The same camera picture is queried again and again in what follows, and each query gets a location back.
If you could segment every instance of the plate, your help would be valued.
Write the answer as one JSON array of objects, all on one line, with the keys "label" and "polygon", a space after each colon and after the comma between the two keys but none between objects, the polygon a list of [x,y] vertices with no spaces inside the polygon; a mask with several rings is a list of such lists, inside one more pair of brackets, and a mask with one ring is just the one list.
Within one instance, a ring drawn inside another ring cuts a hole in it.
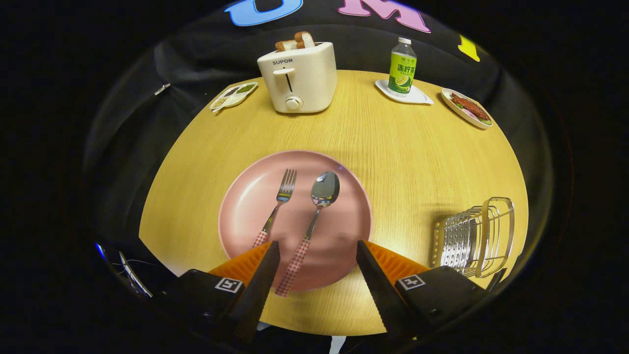
[{"label": "plate", "polygon": [[378,80],[376,81],[376,86],[380,89],[380,91],[382,91],[382,93],[387,95],[390,99],[396,100],[398,102],[415,103],[415,104],[427,103],[429,105],[435,104],[433,100],[430,99],[430,97],[428,97],[425,93],[421,92],[420,89],[412,85],[411,85],[411,92],[409,92],[409,94],[405,97],[396,96],[390,93],[389,90],[387,89],[387,87],[389,86],[388,80]]},{"label": "plate", "polygon": [[[238,93],[238,90],[240,88],[242,88],[244,86],[248,86],[248,85],[253,85],[253,87],[250,88],[246,92]],[[223,94],[221,94],[221,96],[219,96],[217,99],[215,99],[209,107],[210,107],[210,109],[212,109],[212,112],[217,112],[217,111],[220,111],[222,108],[228,108],[228,107],[233,107],[235,105],[239,105],[240,102],[242,102],[242,100],[244,100],[245,97],[247,97],[257,87],[258,87],[258,82],[257,81],[252,81],[250,83],[232,86],[232,87],[224,90]],[[227,93],[229,93],[233,89],[235,89],[236,91],[234,93],[232,93],[231,95],[227,96]],[[216,102],[219,101],[219,100],[222,100],[223,98],[224,98],[223,102],[220,105],[217,105]]]},{"label": "plate", "polygon": [[341,187],[335,203],[317,219],[310,248],[291,291],[324,287],[341,280],[356,266],[356,243],[371,234],[371,206],[356,175],[330,156],[291,150],[264,157],[249,166],[231,184],[218,215],[218,234],[227,257],[233,258],[253,246],[258,232],[277,205],[277,190],[287,168],[297,170],[290,201],[279,208],[269,232],[278,241],[280,264],[273,287],[284,276],[292,255],[306,235],[316,207],[310,193],[321,173],[333,171]]},{"label": "plate", "polygon": [[[489,124],[481,122],[481,120],[476,118],[476,116],[472,112],[470,112],[468,110],[462,110],[457,105],[455,105],[454,102],[452,102],[452,99],[450,98],[450,97],[452,97],[451,96],[452,93],[456,94],[457,96],[459,96],[461,98],[465,98],[466,100],[475,103],[480,109],[483,110],[483,112],[485,112],[487,117],[489,117]],[[467,120],[468,122],[470,122],[475,127],[478,127],[478,128],[481,128],[481,129],[487,129],[487,128],[491,127],[492,125],[494,125],[494,123],[493,123],[494,118],[492,118],[491,115],[489,114],[489,112],[487,112],[487,110],[480,103],[478,103],[477,101],[472,100],[471,98],[467,97],[466,95],[464,95],[462,93],[458,93],[458,92],[454,91],[453,89],[447,89],[447,88],[444,88],[444,89],[441,90],[441,96],[442,96],[443,100],[445,101],[445,103],[448,105],[448,107],[450,107],[454,112],[456,112],[463,119]]]}]

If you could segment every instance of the green label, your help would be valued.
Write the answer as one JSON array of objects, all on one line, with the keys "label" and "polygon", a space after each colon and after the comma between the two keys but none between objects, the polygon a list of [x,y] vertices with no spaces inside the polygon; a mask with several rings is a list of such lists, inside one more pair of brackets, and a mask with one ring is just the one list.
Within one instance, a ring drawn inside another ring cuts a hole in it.
[{"label": "green label", "polygon": [[408,93],[411,91],[416,64],[417,58],[391,53],[389,89],[399,93]]}]

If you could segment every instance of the wooden table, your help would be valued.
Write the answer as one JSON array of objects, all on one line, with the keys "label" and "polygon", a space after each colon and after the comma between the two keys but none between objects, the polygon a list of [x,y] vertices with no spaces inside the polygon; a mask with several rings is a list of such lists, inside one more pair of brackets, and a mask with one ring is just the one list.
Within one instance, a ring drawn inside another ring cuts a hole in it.
[{"label": "wooden table", "polygon": [[[319,113],[277,113],[262,78],[254,79],[259,87],[240,105],[219,114],[208,105],[160,167],[140,239],[177,276],[222,264],[228,258],[218,237],[218,211],[231,182],[264,156],[304,149],[334,157],[362,182],[372,205],[372,242],[425,265],[443,215],[509,197],[516,220],[510,271],[526,238],[528,204],[506,137],[497,125],[479,130],[461,119],[433,84],[414,81],[434,105],[390,100],[374,84],[386,78],[339,71],[334,99]],[[472,278],[483,287],[489,279]],[[358,267],[337,283],[288,298],[271,290],[260,320],[315,334],[385,332]]]}]

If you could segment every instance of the spoon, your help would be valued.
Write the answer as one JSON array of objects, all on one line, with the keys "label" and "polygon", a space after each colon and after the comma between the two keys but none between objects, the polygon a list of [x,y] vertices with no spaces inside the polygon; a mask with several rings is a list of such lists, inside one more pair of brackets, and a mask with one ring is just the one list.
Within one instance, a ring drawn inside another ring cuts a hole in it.
[{"label": "spoon", "polygon": [[297,273],[299,273],[299,270],[301,269],[306,252],[308,252],[308,248],[310,247],[310,238],[312,237],[313,230],[315,229],[316,219],[319,216],[321,209],[329,207],[337,200],[340,188],[341,185],[338,181],[338,176],[331,171],[323,173],[321,176],[317,177],[314,182],[311,196],[313,203],[316,205],[316,213],[314,214],[308,231],[306,231],[304,239],[301,240],[295,254],[292,256],[288,269],[284,274],[284,278],[282,278],[282,281],[276,288],[276,295],[286,297],[288,291],[290,291],[292,282],[297,277]]}]

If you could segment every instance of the dish rack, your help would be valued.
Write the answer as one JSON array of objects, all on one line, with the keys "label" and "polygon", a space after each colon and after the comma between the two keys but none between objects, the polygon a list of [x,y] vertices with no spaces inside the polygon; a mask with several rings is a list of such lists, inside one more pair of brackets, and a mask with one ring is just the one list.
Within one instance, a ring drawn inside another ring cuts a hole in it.
[{"label": "dish rack", "polygon": [[513,202],[503,197],[447,217],[435,228],[431,267],[449,266],[466,277],[488,277],[507,262],[514,226]]}]

